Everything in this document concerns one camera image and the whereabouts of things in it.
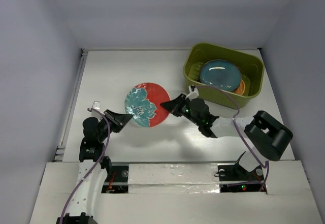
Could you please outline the orange woven plate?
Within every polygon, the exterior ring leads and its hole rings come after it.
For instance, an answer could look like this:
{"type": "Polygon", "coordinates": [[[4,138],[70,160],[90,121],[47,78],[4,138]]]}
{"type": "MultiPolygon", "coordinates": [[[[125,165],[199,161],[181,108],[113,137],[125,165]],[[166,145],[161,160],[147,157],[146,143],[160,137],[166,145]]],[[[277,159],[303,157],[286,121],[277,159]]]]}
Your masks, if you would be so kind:
{"type": "Polygon", "coordinates": [[[241,79],[239,86],[233,90],[233,93],[238,95],[243,95],[246,90],[246,84],[243,79],[241,79]]]}

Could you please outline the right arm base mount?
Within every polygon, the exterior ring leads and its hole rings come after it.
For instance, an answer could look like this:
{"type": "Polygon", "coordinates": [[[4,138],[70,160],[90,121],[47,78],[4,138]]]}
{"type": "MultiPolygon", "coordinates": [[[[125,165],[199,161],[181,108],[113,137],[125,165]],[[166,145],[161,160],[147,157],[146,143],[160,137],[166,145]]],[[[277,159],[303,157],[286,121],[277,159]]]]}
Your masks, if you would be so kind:
{"type": "Polygon", "coordinates": [[[219,179],[221,193],[267,192],[263,169],[260,166],[247,172],[235,165],[221,165],[218,166],[214,177],[219,179]]]}

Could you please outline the green plastic bin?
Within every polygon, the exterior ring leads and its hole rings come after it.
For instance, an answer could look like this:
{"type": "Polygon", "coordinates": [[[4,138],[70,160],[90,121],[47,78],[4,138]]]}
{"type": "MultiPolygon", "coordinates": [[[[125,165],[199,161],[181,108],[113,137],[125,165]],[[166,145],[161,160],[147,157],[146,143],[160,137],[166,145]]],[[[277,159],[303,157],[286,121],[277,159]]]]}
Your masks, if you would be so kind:
{"type": "Polygon", "coordinates": [[[198,43],[191,48],[183,66],[184,88],[188,90],[190,85],[195,85],[199,90],[200,98],[228,108],[239,107],[241,109],[251,99],[259,95],[262,89],[264,70],[263,61],[254,55],[214,44],[198,43]],[[222,93],[200,82],[199,73],[203,65],[216,59],[229,61],[239,68],[242,81],[245,84],[243,94],[227,91],[222,93]]]}

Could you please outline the red plate with teal flower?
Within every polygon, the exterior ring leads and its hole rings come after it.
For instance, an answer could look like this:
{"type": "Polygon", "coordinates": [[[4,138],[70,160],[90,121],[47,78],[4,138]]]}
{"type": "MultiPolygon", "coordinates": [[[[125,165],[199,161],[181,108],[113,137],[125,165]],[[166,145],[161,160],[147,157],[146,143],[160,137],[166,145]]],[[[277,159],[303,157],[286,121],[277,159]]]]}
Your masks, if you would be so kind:
{"type": "Polygon", "coordinates": [[[127,93],[124,111],[133,116],[132,122],[136,126],[155,127],[168,117],[169,113],[160,104],[169,100],[169,94],[159,84],[140,83],[127,93]]]}

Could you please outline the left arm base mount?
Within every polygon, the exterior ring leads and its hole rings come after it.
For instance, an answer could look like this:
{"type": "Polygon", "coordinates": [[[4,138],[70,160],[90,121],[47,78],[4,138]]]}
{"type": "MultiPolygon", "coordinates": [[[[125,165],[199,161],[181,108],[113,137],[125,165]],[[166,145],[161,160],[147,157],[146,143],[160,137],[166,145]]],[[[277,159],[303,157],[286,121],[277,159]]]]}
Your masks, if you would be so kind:
{"type": "Polygon", "coordinates": [[[102,187],[103,194],[128,193],[129,165],[113,165],[102,187]]]}

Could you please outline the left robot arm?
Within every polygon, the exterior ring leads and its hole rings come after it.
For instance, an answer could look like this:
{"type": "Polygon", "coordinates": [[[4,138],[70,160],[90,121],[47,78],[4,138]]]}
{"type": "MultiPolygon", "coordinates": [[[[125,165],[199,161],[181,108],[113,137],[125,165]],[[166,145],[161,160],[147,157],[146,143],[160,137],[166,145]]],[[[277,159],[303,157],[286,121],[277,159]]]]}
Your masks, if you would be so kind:
{"type": "Polygon", "coordinates": [[[83,123],[83,139],[79,150],[78,176],[57,223],[97,223],[96,209],[104,182],[112,176],[112,163],[105,156],[110,134],[119,133],[133,118],[131,114],[119,114],[89,108],[99,118],[91,116],[83,123]]]}

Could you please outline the dark teal blossom plate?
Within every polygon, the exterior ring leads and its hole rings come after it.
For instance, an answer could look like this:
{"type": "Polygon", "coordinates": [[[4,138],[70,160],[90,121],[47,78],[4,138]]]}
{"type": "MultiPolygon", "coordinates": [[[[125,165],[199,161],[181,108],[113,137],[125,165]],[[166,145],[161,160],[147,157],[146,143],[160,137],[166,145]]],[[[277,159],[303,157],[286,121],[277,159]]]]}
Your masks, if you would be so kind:
{"type": "Polygon", "coordinates": [[[220,59],[207,62],[199,73],[201,83],[229,92],[239,87],[241,79],[241,72],[234,64],[220,59]]]}

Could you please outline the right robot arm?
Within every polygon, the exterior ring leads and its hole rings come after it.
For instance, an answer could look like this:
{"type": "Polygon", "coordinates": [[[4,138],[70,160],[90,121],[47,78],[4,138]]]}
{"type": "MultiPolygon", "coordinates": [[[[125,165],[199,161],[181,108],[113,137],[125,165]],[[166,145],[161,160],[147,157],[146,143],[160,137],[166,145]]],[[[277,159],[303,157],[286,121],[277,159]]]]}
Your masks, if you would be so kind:
{"type": "Polygon", "coordinates": [[[293,133],[266,111],[242,118],[223,118],[210,113],[203,99],[190,99],[181,94],[176,99],[163,102],[161,106],[176,117],[193,122],[207,138],[239,137],[252,148],[242,153],[233,165],[219,171],[228,181],[252,180],[251,174],[269,161],[279,161],[293,133]]]}

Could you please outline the aluminium frame rail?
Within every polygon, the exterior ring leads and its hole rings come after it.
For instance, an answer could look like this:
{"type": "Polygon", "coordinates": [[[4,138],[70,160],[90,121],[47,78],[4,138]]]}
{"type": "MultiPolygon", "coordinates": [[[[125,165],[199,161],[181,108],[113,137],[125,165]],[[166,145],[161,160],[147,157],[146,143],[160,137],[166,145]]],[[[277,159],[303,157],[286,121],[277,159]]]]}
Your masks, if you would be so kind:
{"type": "Polygon", "coordinates": [[[76,79],[74,82],[71,98],[70,98],[70,101],[68,104],[66,116],[65,116],[64,123],[62,126],[59,142],[55,149],[55,154],[54,154],[52,162],[62,162],[63,161],[64,151],[65,151],[66,144],[67,144],[67,138],[69,135],[71,122],[73,119],[75,104],[76,104],[76,100],[77,100],[77,96],[78,96],[78,92],[79,92],[87,56],[88,56],[88,49],[81,49],[81,56],[80,56],[76,79]]]}

